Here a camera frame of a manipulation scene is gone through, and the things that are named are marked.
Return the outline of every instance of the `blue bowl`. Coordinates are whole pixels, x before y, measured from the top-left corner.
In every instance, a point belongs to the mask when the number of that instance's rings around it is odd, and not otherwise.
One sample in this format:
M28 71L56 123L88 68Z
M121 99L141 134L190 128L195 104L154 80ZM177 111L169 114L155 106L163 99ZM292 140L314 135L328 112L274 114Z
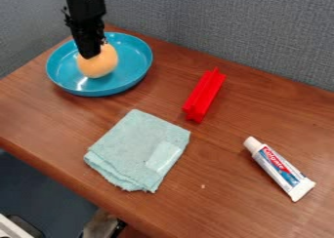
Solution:
M153 52L138 37L106 32L110 44L119 55L113 73L101 78L87 78L78 68L79 50L74 40L67 42L48 58L46 69L52 82L71 94L103 97L125 92L142 80L151 67Z

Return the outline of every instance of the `light blue towel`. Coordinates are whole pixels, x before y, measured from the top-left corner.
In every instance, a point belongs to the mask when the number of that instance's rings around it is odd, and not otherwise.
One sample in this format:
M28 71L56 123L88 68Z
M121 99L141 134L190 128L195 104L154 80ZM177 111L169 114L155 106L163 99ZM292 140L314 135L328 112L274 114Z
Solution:
M190 131L134 109L88 149L84 161L123 189L154 193L190 135Z

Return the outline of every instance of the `white toothpaste tube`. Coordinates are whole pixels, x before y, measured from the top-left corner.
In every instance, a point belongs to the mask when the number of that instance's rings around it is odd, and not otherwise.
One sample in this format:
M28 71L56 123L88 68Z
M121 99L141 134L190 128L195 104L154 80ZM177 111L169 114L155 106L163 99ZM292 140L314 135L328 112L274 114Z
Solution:
M254 137L246 139L245 147L258 165L297 202L316 187L316 182L301 173L268 144L261 143Z

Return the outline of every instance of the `red block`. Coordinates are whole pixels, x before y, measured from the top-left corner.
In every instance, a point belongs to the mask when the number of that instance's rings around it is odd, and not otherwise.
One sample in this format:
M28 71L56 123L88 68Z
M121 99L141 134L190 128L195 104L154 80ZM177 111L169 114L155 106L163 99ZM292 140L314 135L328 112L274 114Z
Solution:
M213 71L206 71L198 81L195 89L183 105L187 119L202 122L209 106L226 80L226 75L219 73L218 67Z

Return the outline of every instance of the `gray wall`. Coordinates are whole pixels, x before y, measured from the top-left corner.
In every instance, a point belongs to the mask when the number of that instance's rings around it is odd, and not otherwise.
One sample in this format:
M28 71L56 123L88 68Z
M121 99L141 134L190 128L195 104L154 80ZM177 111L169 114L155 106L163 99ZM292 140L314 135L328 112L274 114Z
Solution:
M334 0L106 2L106 21L334 91ZM68 34L63 4L0 0L3 74Z

